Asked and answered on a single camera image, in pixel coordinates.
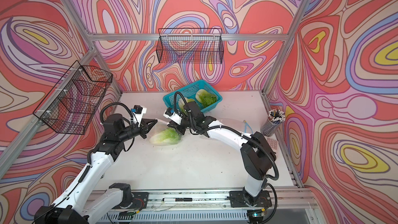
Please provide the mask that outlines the small perforated bag with cabbage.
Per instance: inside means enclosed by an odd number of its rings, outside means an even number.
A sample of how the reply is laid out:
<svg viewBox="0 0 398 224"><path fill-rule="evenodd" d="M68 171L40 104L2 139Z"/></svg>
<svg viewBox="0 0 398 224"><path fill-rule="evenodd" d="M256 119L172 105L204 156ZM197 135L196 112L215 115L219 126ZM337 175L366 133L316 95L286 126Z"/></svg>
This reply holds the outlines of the small perforated bag with cabbage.
<svg viewBox="0 0 398 224"><path fill-rule="evenodd" d="M159 120L148 133L149 142L155 146L177 145L182 136L175 129L167 126L167 122Z"/></svg>

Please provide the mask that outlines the clear blue zip-top bag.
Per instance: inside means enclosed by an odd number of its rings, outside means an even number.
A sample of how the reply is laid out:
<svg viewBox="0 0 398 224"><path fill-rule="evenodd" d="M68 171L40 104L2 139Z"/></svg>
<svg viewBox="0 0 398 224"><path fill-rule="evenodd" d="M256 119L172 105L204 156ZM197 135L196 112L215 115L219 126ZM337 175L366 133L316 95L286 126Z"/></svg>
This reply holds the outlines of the clear blue zip-top bag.
<svg viewBox="0 0 398 224"><path fill-rule="evenodd" d="M221 125L234 129L234 131L220 128ZM253 129L246 123L246 121L231 118L218 119L209 125L209 127L216 127L214 130L211 130L211 132L218 133L218 135L222 136L250 136L254 133Z"/></svg>

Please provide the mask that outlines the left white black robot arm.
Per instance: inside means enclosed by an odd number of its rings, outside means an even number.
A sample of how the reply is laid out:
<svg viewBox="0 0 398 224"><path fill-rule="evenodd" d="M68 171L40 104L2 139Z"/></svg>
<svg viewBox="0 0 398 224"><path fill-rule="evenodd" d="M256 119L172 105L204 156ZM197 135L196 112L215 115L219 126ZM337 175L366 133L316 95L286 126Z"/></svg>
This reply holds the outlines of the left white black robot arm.
<svg viewBox="0 0 398 224"><path fill-rule="evenodd" d="M143 117L147 109L140 105L133 108L122 106L129 118L121 114L100 117L104 127L97 145L87 154L87 164L73 180L71 185L53 201L50 206L42 206L36 212L35 224L95 224L114 207L129 209L135 201L131 187L126 183L113 183L105 193L89 205L86 204L92 191L117 161L119 155L128 149L126 141L134 141L137 136L145 139L158 122Z"/></svg>

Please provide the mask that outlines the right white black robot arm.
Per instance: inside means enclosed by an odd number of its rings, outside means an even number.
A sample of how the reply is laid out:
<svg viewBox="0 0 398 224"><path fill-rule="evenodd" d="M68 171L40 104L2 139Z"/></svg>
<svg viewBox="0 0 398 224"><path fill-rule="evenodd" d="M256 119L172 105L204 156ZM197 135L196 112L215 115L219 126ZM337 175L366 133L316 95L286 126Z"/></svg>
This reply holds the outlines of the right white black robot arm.
<svg viewBox="0 0 398 224"><path fill-rule="evenodd" d="M212 116L205 116L198 104L188 102L180 91L176 91L173 98L173 107L164 113L164 117L170 120L167 126L180 135L189 130L192 135L218 140L238 150L248 174L242 189L243 203L256 206L262 191L269 185L267 181L279 179L276 154L265 136L260 132L239 132Z"/></svg>

